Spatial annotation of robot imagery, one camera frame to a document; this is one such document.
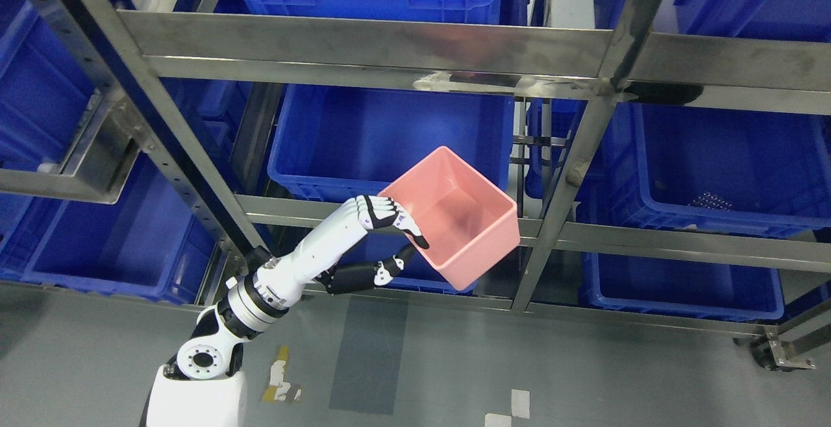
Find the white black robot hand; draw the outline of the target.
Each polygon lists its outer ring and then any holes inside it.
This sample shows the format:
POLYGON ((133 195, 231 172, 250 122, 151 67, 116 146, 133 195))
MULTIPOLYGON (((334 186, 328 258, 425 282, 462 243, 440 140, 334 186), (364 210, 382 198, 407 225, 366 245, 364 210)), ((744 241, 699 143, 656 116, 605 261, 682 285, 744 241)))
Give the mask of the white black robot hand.
POLYGON ((359 195, 342 203, 293 252, 261 265, 253 285, 266 302, 290 308, 300 300, 304 287, 315 280, 332 295, 385 286, 403 271, 416 249, 429 247, 403 205, 391 197, 359 195), (342 256, 371 230, 383 228, 397 228, 412 240, 389 258, 336 268, 342 256))

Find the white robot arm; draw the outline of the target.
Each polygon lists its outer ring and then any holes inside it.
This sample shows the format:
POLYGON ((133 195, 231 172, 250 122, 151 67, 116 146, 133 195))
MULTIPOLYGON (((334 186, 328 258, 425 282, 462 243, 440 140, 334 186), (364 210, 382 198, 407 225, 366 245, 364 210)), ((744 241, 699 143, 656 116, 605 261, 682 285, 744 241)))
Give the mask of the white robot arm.
POLYGON ((263 247, 246 255, 249 274, 229 281, 225 297, 199 313, 190 338, 158 368, 140 426, 243 425, 243 345, 288 312, 282 300, 258 287, 258 274, 278 261, 263 247))

